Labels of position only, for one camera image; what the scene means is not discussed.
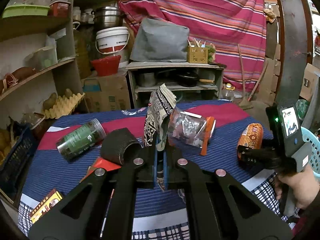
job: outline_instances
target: orange packaged sausage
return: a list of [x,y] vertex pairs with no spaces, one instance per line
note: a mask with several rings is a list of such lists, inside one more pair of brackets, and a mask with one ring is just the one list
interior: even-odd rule
[[[263,138],[263,127],[259,123],[251,123],[242,132],[239,138],[238,145],[243,145],[252,149],[260,149]],[[241,160],[241,153],[238,153],[238,158]]]

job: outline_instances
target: egg tray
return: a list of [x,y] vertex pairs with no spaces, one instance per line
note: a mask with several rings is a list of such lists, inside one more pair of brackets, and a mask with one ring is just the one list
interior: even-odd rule
[[49,110],[42,111],[46,119],[58,119],[63,115],[69,115],[74,112],[81,100],[84,98],[85,93],[77,95],[73,94],[69,99],[66,96],[59,96],[56,99],[55,105]]

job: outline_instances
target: device screen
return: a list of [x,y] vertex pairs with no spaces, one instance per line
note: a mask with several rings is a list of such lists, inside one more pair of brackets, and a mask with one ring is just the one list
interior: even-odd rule
[[284,129],[287,137],[298,130],[298,120],[293,107],[282,110],[282,117],[284,120]]

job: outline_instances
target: red basket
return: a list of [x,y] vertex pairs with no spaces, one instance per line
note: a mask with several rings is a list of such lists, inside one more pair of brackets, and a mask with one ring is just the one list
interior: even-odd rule
[[118,72],[121,56],[109,56],[91,61],[99,77],[109,76]]
[[70,2],[56,1],[50,4],[48,15],[55,17],[68,17]]

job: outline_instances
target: human hand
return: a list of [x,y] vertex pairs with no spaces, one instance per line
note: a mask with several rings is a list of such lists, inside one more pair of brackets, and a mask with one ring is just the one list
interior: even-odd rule
[[313,175],[309,164],[302,172],[293,176],[282,176],[278,174],[275,179],[276,198],[279,200],[282,195],[282,184],[285,183],[293,189],[294,197],[297,200],[296,207],[306,209],[316,198],[320,185]]

